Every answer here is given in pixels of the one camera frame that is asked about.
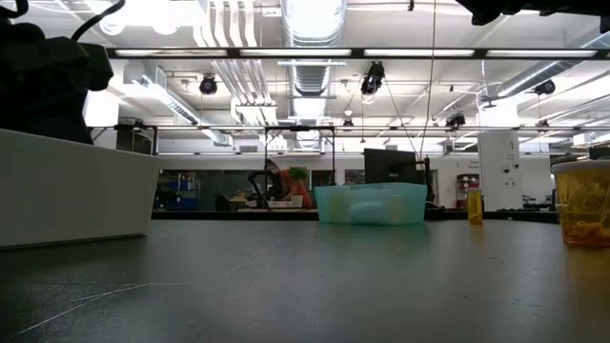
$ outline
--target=orange shirt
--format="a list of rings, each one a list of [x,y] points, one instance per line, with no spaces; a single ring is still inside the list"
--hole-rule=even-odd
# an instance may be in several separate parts
[[[309,197],[309,193],[300,181],[294,181],[292,177],[288,174],[288,170],[281,171],[282,182],[288,189],[288,191],[292,192],[294,195],[302,195],[303,196],[303,208],[310,209],[312,207],[312,199]]]

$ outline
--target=yellow container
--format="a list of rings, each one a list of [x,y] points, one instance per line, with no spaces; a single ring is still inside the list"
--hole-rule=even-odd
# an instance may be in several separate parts
[[[610,161],[560,163],[552,173],[563,241],[610,246]]]
[[[466,208],[468,209],[468,221],[470,224],[483,224],[483,202],[480,189],[466,190]]]

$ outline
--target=gray table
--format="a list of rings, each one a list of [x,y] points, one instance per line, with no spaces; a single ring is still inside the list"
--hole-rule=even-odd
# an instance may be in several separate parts
[[[607,342],[610,251],[559,226],[156,221],[0,252],[0,341]]]

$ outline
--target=black monitor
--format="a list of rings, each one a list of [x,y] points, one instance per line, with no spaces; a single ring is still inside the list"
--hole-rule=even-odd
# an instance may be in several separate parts
[[[365,149],[364,169],[366,183],[422,183],[414,152]]]

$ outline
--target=translucent plastic bin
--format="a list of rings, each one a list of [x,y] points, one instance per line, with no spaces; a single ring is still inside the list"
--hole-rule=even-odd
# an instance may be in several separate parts
[[[316,187],[320,222],[406,225],[423,222],[427,187],[409,183]]]
[[[563,241],[610,247],[610,161],[556,164]]]

